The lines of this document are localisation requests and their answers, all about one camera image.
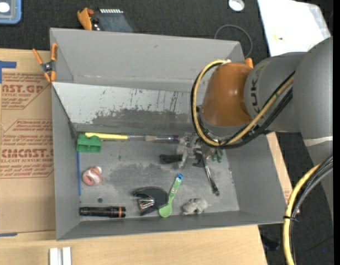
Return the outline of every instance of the black wire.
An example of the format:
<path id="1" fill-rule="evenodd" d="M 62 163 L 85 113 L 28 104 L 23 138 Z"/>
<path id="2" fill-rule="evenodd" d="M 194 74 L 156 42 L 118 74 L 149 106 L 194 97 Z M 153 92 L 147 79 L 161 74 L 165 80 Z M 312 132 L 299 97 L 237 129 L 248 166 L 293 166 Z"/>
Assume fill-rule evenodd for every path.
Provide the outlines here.
<path id="1" fill-rule="evenodd" d="M 278 90 L 290 79 L 290 77 L 292 77 L 293 76 L 293 74 L 295 73 L 295 71 L 293 71 L 290 75 L 288 75 L 288 77 L 275 89 L 275 91 L 272 93 L 272 95 L 267 99 L 267 101 L 264 103 L 264 105 L 263 105 L 263 108 L 266 106 L 266 104 L 268 103 L 268 101 L 275 95 L 275 94 L 277 94 L 277 92 L 278 92 Z M 289 100 L 287 100 L 287 99 L 285 99 L 285 97 L 282 99 L 282 101 L 278 104 L 278 106 L 277 107 L 279 107 L 279 105 L 281 104 L 281 105 L 284 105 L 284 103 L 285 103 L 285 101 L 290 101 L 290 99 Z M 256 138 L 259 134 L 262 134 L 262 133 L 264 133 L 265 132 L 265 129 L 266 128 L 268 128 L 268 126 L 273 122 L 273 120 L 275 120 L 275 118 L 278 116 L 278 114 L 283 110 L 283 108 L 285 107 L 287 105 L 287 103 L 285 103 L 285 105 L 282 107 L 282 108 L 279 108 L 279 109 L 275 109 L 271 114 L 270 114 L 270 116 L 273 116 L 273 119 L 271 118 L 271 117 L 268 117 L 267 118 L 267 120 L 266 120 L 266 122 L 265 123 L 263 123 L 263 125 L 261 126 L 261 127 L 263 127 L 263 128 L 261 128 L 261 129 L 259 129 L 259 130 L 256 130 L 255 132 L 254 132 L 254 134 L 253 135 L 255 135 L 252 139 L 254 139 L 254 138 Z M 223 142 L 222 144 L 220 144 L 221 146 L 225 146 L 224 147 L 224 149 L 232 149 L 232 148 L 236 148 L 236 147 L 240 147 L 240 146 L 242 146 L 242 145 L 244 145 L 244 144 L 246 144 L 246 143 L 248 143 L 248 142 L 250 142 L 252 139 L 246 139 L 246 143 L 243 143 L 243 142 L 240 142 L 240 143 L 237 143 L 237 144 L 232 144 L 232 145 L 227 145 L 229 142 L 230 142 L 230 140 L 232 140 L 236 135 L 238 135 L 241 131 L 243 131 L 245 129 L 245 127 L 243 127 L 243 128 L 241 128 L 237 133 L 235 133 L 233 136 L 231 136 L 229 139 L 226 139 L 225 140 L 225 142 Z"/>
<path id="2" fill-rule="evenodd" d="M 248 34 L 247 31 L 245 31 L 243 28 L 237 26 L 237 25 L 234 25 L 234 24 L 225 24 L 225 25 L 222 25 L 220 28 L 217 29 L 217 31 L 215 32 L 215 35 L 214 35 L 214 39 L 216 39 L 219 31 L 221 31 L 222 29 L 224 28 L 236 28 L 236 29 L 239 29 L 241 30 L 248 38 L 249 40 L 249 43 L 250 43 L 250 46 L 249 46 L 249 51 L 248 53 L 245 55 L 245 58 L 247 58 L 249 55 L 251 55 L 252 53 L 252 50 L 253 50 L 253 42 L 252 42 L 252 38 L 251 36 Z"/>
<path id="3" fill-rule="evenodd" d="M 275 91 L 272 93 L 272 95 L 267 99 L 267 101 L 264 103 L 264 105 L 263 105 L 263 108 L 266 106 L 266 104 L 268 103 L 268 101 L 275 95 L 275 94 L 277 94 L 277 92 L 278 92 L 278 90 L 290 79 L 290 77 L 292 77 L 293 76 L 293 74 L 295 73 L 295 71 L 293 71 L 290 75 L 288 75 L 288 77 L 275 89 Z M 243 128 L 241 128 L 237 133 L 235 133 L 233 136 L 231 136 L 229 139 L 226 139 L 225 140 L 225 142 L 223 143 L 223 144 L 221 144 L 222 146 L 226 146 L 226 144 L 228 144 L 229 143 L 229 141 L 230 140 L 232 140 L 236 135 L 238 135 L 240 132 L 242 132 L 244 129 L 245 129 L 246 127 L 244 126 Z M 233 144 L 232 146 L 235 146 L 235 147 L 240 147 L 240 146 L 242 146 L 242 145 L 239 145 L 239 144 Z"/>
<path id="4" fill-rule="evenodd" d="M 279 102 L 279 104 L 276 106 L 274 111 L 269 115 L 267 120 L 257 128 L 256 130 L 253 131 L 253 133 L 250 136 L 247 136 L 242 139 L 241 142 L 237 144 L 229 144 L 229 145 L 223 145 L 221 146 L 222 149 L 233 149 L 233 148 L 238 148 L 240 146 L 243 146 L 259 135 L 261 135 L 268 127 L 269 125 L 276 119 L 276 117 L 280 114 L 280 112 L 287 106 L 287 104 L 292 100 L 292 88 L 289 89 L 289 91 L 285 94 L 284 98 Z"/>
<path id="5" fill-rule="evenodd" d="M 308 196 L 308 194 L 319 184 L 319 182 L 325 178 L 326 175 L 328 175 L 330 172 L 333 171 L 333 154 L 331 154 L 318 168 L 318 170 L 313 174 L 313 176 L 306 182 L 304 190 L 302 190 L 301 195 L 299 196 L 299 199 L 294 203 L 294 207 L 291 213 L 291 222 L 289 226 L 289 233 L 290 233 L 290 250 L 292 253 L 292 256 L 294 258 L 294 263 L 296 264 L 296 256 L 295 256 L 295 250 L 294 250 L 294 244 L 293 244 L 293 238 L 292 238 L 292 230 L 294 227 L 294 221 L 296 221 L 296 214 L 301 206 L 301 204 L 304 202 L 305 198 Z"/>
<path id="6" fill-rule="evenodd" d="M 220 63 L 217 63 L 217 64 L 214 64 L 214 65 L 212 65 L 212 66 L 210 66 L 208 69 L 207 69 L 207 71 L 209 71 L 210 69 L 212 69 L 212 68 L 214 68 L 214 67 L 216 67 L 216 66 L 219 66 L 219 65 L 221 65 Z M 194 88 L 196 87 L 196 85 L 197 85 L 197 82 L 199 81 L 199 76 L 201 75 L 201 72 L 198 74 L 198 76 L 197 76 L 197 78 L 196 78 L 196 80 L 194 81 L 194 84 L 193 84 L 193 86 L 192 86 L 192 90 L 191 90 L 191 97 L 190 97 L 190 101 L 191 101 L 191 116 L 192 116 L 192 122 L 194 123 L 195 121 L 194 121 L 194 114 L 193 114 L 193 102 L 194 102 Z M 194 129 L 195 129 L 195 131 L 196 131 L 196 133 L 197 133 L 197 135 L 199 135 L 199 131 L 198 131 L 198 127 L 196 126 L 196 125 L 194 125 Z M 210 139 L 210 140 L 212 140 L 212 141 L 214 141 L 214 139 L 212 139 L 209 135 L 207 135 L 206 134 L 206 136 Z"/>

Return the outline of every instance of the green spatula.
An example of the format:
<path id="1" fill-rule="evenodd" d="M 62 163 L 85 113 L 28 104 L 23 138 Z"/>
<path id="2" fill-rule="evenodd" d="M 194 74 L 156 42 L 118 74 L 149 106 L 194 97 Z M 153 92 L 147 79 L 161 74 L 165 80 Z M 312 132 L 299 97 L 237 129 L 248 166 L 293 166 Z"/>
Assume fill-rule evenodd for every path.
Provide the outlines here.
<path id="1" fill-rule="evenodd" d="M 172 200 L 175 198 L 178 188 L 182 182 L 183 175 L 179 173 L 176 176 L 175 182 L 172 185 L 171 191 L 169 193 L 169 202 L 159 209 L 159 214 L 161 217 L 168 217 L 172 213 Z"/>

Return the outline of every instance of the gray box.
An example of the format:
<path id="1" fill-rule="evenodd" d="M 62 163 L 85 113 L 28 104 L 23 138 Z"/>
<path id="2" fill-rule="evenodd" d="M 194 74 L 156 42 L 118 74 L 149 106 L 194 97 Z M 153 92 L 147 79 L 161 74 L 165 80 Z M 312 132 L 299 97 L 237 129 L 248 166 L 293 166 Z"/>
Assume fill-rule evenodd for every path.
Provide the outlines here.
<path id="1" fill-rule="evenodd" d="M 211 192 L 203 168 L 161 165 L 175 144 L 103 142 L 100 153 L 76 152 L 76 133 L 182 135 L 193 132 L 190 92 L 211 61 L 244 62 L 236 41 L 51 29 L 59 46 L 53 83 L 53 140 L 58 240 L 181 231 L 283 221 L 285 200 L 265 136 L 209 162 L 221 195 Z M 201 103 L 208 76 L 198 93 Z M 81 172 L 100 166 L 103 182 L 89 187 Z M 135 188 L 170 190 L 184 175 L 172 215 L 139 216 Z M 205 198 L 201 215 L 181 215 L 191 198 Z M 79 215 L 81 206 L 126 206 L 126 217 Z"/>

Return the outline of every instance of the yellow cable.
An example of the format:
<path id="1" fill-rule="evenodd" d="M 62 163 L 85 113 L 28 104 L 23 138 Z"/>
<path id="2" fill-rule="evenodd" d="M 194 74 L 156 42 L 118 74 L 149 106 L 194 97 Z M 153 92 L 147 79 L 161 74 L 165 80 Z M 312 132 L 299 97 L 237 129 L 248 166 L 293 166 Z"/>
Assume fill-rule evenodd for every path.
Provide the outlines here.
<path id="1" fill-rule="evenodd" d="M 206 142 L 209 145 L 213 145 L 213 146 L 219 146 L 219 142 L 213 141 L 211 140 L 209 137 L 207 137 L 204 132 L 202 131 L 199 121 L 198 121 L 198 116 L 197 116 L 197 107 L 196 107 L 196 103 L 197 103 L 197 90 L 200 84 L 200 81 L 202 80 L 204 74 L 212 67 L 214 66 L 218 66 L 218 65 L 222 65 L 224 63 L 227 63 L 228 61 L 226 60 L 217 60 L 217 61 L 213 61 L 211 63 L 209 63 L 199 74 L 198 78 L 196 79 L 195 82 L 195 86 L 193 88 L 193 101 L 192 101 L 192 115 L 193 115 L 193 121 L 194 121 L 194 125 L 196 127 L 196 130 L 199 134 L 199 136 L 201 137 L 202 140 L 204 140 L 204 142 Z"/>
<path id="2" fill-rule="evenodd" d="M 290 250 L 290 219 L 292 213 L 292 207 L 294 206 L 295 199 L 300 192 L 301 188 L 305 185 L 305 183 L 308 181 L 308 179 L 311 178 L 311 176 L 318 170 L 319 166 L 321 164 L 318 164 L 311 168 L 296 184 L 295 188 L 292 190 L 289 200 L 286 205 L 285 210 L 285 220 L 283 223 L 283 249 L 284 249 L 284 255 L 286 258 L 286 262 L 288 265 L 294 265 L 294 259 L 292 257 L 292 253 Z"/>
<path id="3" fill-rule="evenodd" d="M 200 136 L 200 138 L 207 144 L 212 145 L 212 146 L 220 146 L 220 143 L 217 141 L 214 141 L 212 139 L 210 139 L 209 137 L 207 137 L 205 135 L 205 133 L 202 131 L 202 128 L 200 127 L 199 121 L 198 121 L 198 117 L 197 117 L 197 91 L 198 91 L 198 87 L 200 84 L 200 81 L 202 80 L 203 76 L 205 75 L 205 73 L 211 69 L 214 66 L 218 66 L 218 65 L 222 65 L 224 63 L 227 63 L 228 61 L 225 60 L 217 60 L 217 61 L 213 61 L 211 63 L 209 63 L 199 74 L 198 78 L 196 79 L 195 85 L 193 87 L 193 102 L 192 102 L 192 114 L 193 114 L 193 123 L 196 127 L 196 130 Z M 239 139 L 241 139 L 249 130 L 251 130 L 251 128 L 262 118 L 262 116 L 264 115 L 264 113 L 266 113 L 266 111 L 272 106 L 272 104 L 277 100 L 277 98 L 289 87 L 289 85 L 292 84 L 292 82 L 294 81 L 294 75 L 292 75 L 285 83 L 284 85 L 281 86 L 281 88 L 275 93 L 273 94 L 270 99 L 268 100 L 268 102 L 266 103 L 266 105 L 263 107 L 263 109 L 258 113 L 258 115 L 246 126 L 246 128 L 240 132 L 237 136 L 235 136 L 234 138 L 232 138 L 226 145 L 230 145 L 236 141 L 238 141 Z"/>

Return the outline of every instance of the pink tape roll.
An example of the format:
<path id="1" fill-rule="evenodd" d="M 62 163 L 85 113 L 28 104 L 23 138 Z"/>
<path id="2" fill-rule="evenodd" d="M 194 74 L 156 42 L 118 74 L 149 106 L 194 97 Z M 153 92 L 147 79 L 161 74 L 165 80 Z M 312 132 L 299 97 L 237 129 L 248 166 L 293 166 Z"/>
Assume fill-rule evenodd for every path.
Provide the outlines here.
<path id="1" fill-rule="evenodd" d="M 100 167 L 91 167 L 82 174 L 82 180 L 88 186 L 97 186 L 102 183 L 101 173 L 102 170 Z"/>

